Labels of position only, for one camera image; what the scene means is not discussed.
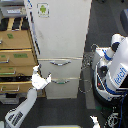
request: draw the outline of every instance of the cabinet drawer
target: cabinet drawer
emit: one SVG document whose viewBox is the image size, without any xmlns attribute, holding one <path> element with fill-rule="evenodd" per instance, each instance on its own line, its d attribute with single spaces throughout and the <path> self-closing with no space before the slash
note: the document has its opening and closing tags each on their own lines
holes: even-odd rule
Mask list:
<svg viewBox="0 0 128 128">
<path fill-rule="evenodd" d="M 32 76 L 33 67 L 0 67 L 0 77 Z"/>
<path fill-rule="evenodd" d="M 0 66 L 35 65 L 32 50 L 1 50 Z"/>
<path fill-rule="evenodd" d="M 0 93 L 24 93 L 32 87 L 32 82 L 1 82 Z"/>
<path fill-rule="evenodd" d="M 79 77 L 82 59 L 39 61 L 39 64 L 41 64 L 41 74 L 45 78 L 49 72 L 52 78 Z"/>
<path fill-rule="evenodd" d="M 47 99 L 77 98 L 79 79 L 52 80 L 45 87 Z"/>
<path fill-rule="evenodd" d="M 23 49 L 31 48 L 28 32 L 21 31 L 2 31 L 0 32 L 0 49 Z"/>
</svg>

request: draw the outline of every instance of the white refrigerator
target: white refrigerator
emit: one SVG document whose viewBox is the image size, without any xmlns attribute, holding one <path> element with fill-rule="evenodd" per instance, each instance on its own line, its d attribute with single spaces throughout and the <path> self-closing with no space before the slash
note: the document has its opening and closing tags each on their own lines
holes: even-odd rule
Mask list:
<svg viewBox="0 0 128 128">
<path fill-rule="evenodd" d="M 91 0 L 24 0 L 47 99 L 77 98 Z"/>
</svg>

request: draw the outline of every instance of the refrigerator door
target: refrigerator door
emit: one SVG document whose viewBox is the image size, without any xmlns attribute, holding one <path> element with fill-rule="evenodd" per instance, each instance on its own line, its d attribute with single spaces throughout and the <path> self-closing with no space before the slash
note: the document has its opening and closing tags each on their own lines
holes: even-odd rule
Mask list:
<svg viewBox="0 0 128 128">
<path fill-rule="evenodd" d="M 40 49 L 39 59 L 83 55 L 91 0 L 31 0 L 30 3 L 25 0 L 25 3 Z"/>
</svg>

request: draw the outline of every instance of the wooden cabinet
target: wooden cabinet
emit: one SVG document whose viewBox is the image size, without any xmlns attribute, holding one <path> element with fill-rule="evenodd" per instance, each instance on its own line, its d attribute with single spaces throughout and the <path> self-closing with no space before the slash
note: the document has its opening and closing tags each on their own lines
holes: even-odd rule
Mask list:
<svg viewBox="0 0 128 128">
<path fill-rule="evenodd" d="M 8 29 L 0 31 L 0 79 L 16 78 L 18 75 L 31 77 L 37 59 L 29 30 L 12 31 L 14 18 L 10 18 Z M 25 93 L 32 87 L 30 81 L 1 81 L 0 94 Z"/>
</svg>

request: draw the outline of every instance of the blue logo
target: blue logo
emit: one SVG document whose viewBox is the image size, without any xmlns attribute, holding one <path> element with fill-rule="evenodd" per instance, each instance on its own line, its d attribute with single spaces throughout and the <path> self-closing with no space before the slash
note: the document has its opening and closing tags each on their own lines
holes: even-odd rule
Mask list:
<svg viewBox="0 0 128 128">
<path fill-rule="evenodd" d="M 120 72 L 117 74 L 117 77 L 114 78 L 115 82 L 119 85 L 123 78 L 125 77 L 126 70 L 124 68 L 120 68 Z"/>
</svg>

